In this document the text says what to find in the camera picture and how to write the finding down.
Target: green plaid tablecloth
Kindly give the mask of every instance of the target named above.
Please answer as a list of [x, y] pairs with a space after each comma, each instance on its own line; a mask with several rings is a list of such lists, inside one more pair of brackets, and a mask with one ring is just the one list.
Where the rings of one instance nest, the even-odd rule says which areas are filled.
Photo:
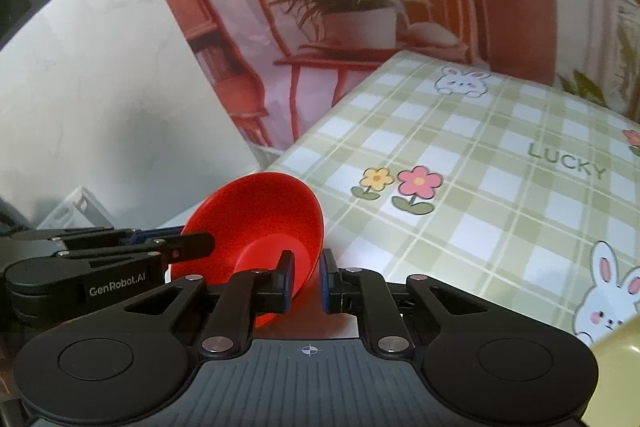
[[[498, 74], [479, 98], [440, 94], [444, 66], [396, 55], [271, 170], [315, 192], [339, 266], [392, 282], [425, 273], [573, 331], [594, 285], [594, 243], [612, 248], [621, 280], [640, 264], [640, 157], [622, 133], [633, 124]], [[392, 204], [399, 172], [415, 166], [444, 179], [422, 216]], [[370, 168], [388, 169], [395, 182], [369, 201], [352, 188], [364, 190]]]

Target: metal screw head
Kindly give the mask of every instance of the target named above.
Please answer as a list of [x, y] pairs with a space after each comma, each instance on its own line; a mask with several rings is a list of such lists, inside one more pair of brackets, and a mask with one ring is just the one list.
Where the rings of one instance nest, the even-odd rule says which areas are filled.
[[202, 347], [212, 353], [224, 353], [234, 347], [234, 341], [227, 337], [208, 337], [202, 341]]
[[399, 353], [409, 347], [409, 341], [402, 337], [382, 337], [378, 341], [378, 347], [388, 353]]

